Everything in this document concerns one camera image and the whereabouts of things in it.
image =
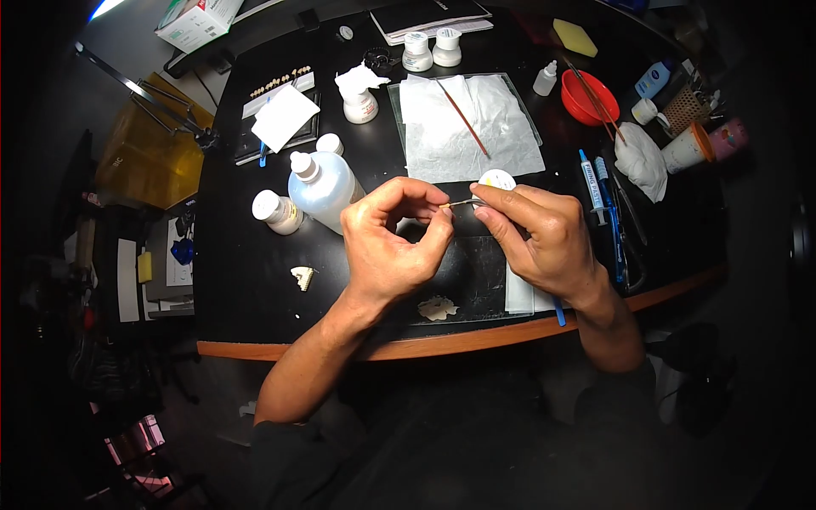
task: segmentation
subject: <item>hand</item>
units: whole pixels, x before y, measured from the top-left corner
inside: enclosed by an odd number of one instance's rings
[[[608,276],[592,254],[577,198],[523,184],[512,191],[475,183],[470,189],[490,205],[474,214],[499,242],[515,274],[577,311],[592,305]],[[526,228],[530,239],[525,241],[510,220]]]
[[[396,177],[340,215],[351,277],[345,297],[380,315],[433,278],[454,235],[447,194],[422,180]],[[402,218],[428,226],[412,244],[394,232]]]

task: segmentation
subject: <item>paintbrush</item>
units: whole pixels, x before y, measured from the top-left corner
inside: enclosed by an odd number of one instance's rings
[[[587,94],[587,97],[589,98],[589,101],[592,103],[592,106],[595,108],[595,111],[598,113],[598,117],[600,118],[601,122],[603,122],[604,128],[606,129],[606,132],[609,133],[610,139],[614,142],[614,137],[612,136],[612,131],[610,131],[609,127],[606,125],[607,121],[606,121],[606,118],[604,117],[604,115],[607,118],[609,118],[608,122],[610,122],[612,124],[612,127],[614,127],[615,132],[617,132],[618,136],[620,136],[620,140],[626,144],[626,139],[623,138],[623,133],[620,132],[620,129],[618,128],[618,125],[615,123],[614,120],[612,120],[612,116],[610,115],[609,110],[606,109],[604,104],[601,102],[601,98],[599,98],[598,94],[596,94],[595,91],[592,89],[592,87],[589,86],[589,83],[587,83],[587,81],[585,79],[583,79],[583,75],[581,74],[580,71],[578,71],[578,69],[574,65],[572,65],[572,62],[570,62],[570,59],[564,57],[564,61],[566,62],[567,65],[570,66],[570,69],[575,74],[575,77],[578,79],[578,81],[581,82],[581,87],[583,87],[583,91]]]
[[[439,80],[434,78],[433,81],[436,82],[439,85],[439,87],[442,89],[443,92],[445,92],[445,97],[447,97],[448,100],[450,101],[450,103],[452,105],[454,105],[454,108],[456,109],[456,113],[458,113],[459,116],[462,118],[462,120],[464,121],[464,125],[468,127],[468,130],[470,131],[470,134],[473,135],[473,139],[476,141],[477,144],[479,144],[479,149],[481,149],[481,151],[485,154],[485,156],[487,156],[487,149],[485,149],[485,146],[481,144],[481,140],[479,140],[479,137],[476,135],[476,132],[473,130],[473,128],[470,127],[470,122],[468,122],[468,120],[464,117],[464,113],[462,113],[462,110],[459,109],[459,106],[456,106],[456,102],[454,101],[454,98],[450,97],[450,94],[448,94],[448,91],[445,90],[445,88],[442,86],[442,84],[441,84],[441,82]]]

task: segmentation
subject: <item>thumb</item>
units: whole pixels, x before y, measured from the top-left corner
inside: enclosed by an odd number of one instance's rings
[[[450,209],[440,209],[434,213],[428,230],[416,246],[428,256],[430,260],[435,260],[437,264],[442,261],[445,250],[448,249],[450,240],[454,237],[454,225],[450,222],[450,217],[445,213]]]
[[[507,216],[492,207],[485,206],[477,207],[473,215],[490,230],[509,262],[527,252],[524,239],[521,238],[521,234]]]

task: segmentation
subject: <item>wicker basket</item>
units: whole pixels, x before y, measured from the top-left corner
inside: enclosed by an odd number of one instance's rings
[[[709,113],[711,113],[711,109],[707,104],[700,104],[697,101],[697,97],[694,96],[688,85],[684,85],[674,96],[672,102],[663,109],[663,115],[669,121],[670,131],[673,136],[678,136],[695,121],[705,126],[709,120]]]

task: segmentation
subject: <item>firing paste syringe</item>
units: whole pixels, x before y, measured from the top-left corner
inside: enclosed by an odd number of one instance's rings
[[[592,170],[592,164],[587,159],[587,155],[583,153],[583,149],[579,149],[578,153],[581,156],[581,170],[583,170],[583,177],[587,181],[589,188],[589,196],[592,198],[592,212],[598,214],[600,220],[599,225],[606,225],[604,220],[604,201],[601,198],[601,190],[598,188],[598,179],[595,177],[595,172]]]

